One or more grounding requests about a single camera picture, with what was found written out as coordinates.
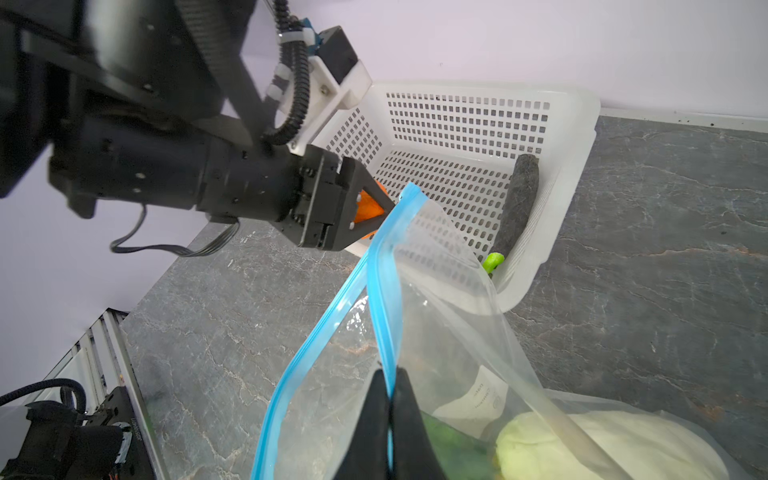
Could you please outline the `clear zip bag blue zipper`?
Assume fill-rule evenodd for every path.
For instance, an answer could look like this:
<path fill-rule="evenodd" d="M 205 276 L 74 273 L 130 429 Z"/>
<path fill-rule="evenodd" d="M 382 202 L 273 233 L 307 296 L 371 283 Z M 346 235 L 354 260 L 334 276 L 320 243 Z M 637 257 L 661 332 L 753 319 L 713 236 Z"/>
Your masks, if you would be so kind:
<path fill-rule="evenodd" d="M 374 373 L 390 398 L 408 373 L 421 416 L 483 441 L 533 412 L 597 479 L 634 479 L 569 416 L 661 416 L 708 442 L 729 477 L 744 470 L 673 415 L 547 389 L 507 323 L 495 288 L 443 209 L 409 185 L 280 379 L 265 414 L 255 479 L 333 479 Z"/>

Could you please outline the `white perforated plastic basket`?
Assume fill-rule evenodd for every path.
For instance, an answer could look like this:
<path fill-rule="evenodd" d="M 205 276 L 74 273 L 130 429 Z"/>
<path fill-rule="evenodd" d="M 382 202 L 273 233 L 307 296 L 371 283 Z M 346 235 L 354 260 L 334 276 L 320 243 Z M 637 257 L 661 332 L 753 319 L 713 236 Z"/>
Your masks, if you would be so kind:
<path fill-rule="evenodd" d="M 596 138 L 599 98 L 579 88 L 482 82 L 378 82 L 314 144 L 361 161 L 391 197 L 417 185 L 484 258 L 514 164 L 539 161 L 528 224 L 492 280 L 503 311 L 529 291 L 558 237 Z"/>

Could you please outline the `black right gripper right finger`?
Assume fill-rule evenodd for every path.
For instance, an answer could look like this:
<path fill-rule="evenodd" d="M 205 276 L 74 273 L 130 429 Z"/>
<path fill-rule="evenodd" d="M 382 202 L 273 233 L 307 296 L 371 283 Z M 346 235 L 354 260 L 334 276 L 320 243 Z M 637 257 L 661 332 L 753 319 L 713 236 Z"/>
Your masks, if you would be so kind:
<path fill-rule="evenodd" d="M 392 479 L 440 479 L 446 476 L 429 440 L 418 403 L 404 368 L 396 370 L 390 404 Z"/>

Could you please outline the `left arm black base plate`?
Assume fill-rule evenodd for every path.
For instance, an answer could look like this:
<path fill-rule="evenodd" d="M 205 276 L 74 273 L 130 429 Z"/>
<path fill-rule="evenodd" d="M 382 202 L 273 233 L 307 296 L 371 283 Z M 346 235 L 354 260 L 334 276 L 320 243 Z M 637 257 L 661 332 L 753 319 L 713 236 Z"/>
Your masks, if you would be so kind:
<path fill-rule="evenodd" d="M 99 447 L 111 460 L 102 479 L 159 479 L 149 452 L 149 436 L 141 431 L 138 415 L 126 387 L 109 393 L 86 426 L 95 426 L 107 434 L 106 446 Z"/>

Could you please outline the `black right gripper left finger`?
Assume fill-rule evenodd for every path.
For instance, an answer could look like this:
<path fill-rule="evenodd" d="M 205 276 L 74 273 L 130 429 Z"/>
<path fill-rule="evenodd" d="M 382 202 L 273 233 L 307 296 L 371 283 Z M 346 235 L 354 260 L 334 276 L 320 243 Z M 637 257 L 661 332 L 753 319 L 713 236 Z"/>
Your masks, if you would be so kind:
<path fill-rule="evenodd" d="M 377 370 L 369 385 L 349 447 L 334 480 L 385 480 L 389 467 L 390 398 L 384 373 Z"/>

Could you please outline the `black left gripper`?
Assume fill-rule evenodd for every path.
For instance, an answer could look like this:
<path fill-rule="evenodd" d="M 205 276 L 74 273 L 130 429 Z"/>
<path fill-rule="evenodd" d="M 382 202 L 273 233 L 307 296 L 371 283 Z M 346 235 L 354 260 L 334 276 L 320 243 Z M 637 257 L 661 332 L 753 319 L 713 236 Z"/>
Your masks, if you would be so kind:
<path fill-rule="evenodd" d="M 298 246 L 340 251 L 373 234 L 395 204 L 358 160 L 343 159 L 339 183 L 334 159 L 317 147 L 300 157 L 251 143 L 240 122 L 224 116 L 205 128 L 160 129 L 88 113 L 63 129 L 48 178 L 85 219 L 99 200 L 196 209 L 214 221 L 267 221 Z M 358 221 L 365 195 L 381 212 Z"/>

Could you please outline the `orange tangerine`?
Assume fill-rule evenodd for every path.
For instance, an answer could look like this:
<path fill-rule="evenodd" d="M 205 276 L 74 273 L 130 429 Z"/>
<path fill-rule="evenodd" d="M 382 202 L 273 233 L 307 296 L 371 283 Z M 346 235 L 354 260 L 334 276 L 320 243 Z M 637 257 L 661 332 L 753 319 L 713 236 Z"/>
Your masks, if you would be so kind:
<path fill-rule="evenodd" d="M 380 190 L 387 196 L 387 199 L 391 200 L 389 198 L 386 187 L 382 185 L 382 183 L 379 181 L 376 181 L 376 183 L 380 188 Z M 385 207 L 382 207 L 367 191 L 365 190 L 361 191 L 360 195 L 358 195 L 358 198 L 357 198 L 357 212 L 354 219 L 354 223 L 357 225 L 360 222 L 364 222 L 370 219 L 375 219 L 377 217 L 386 218 L 389 210 L 387 210 L 387 208 Z M 371 239 L 376 232 L 377 230 L 374 229 L 373 231 L 369 232 L 367 235 L 363 236 L 361 240 Z"/>

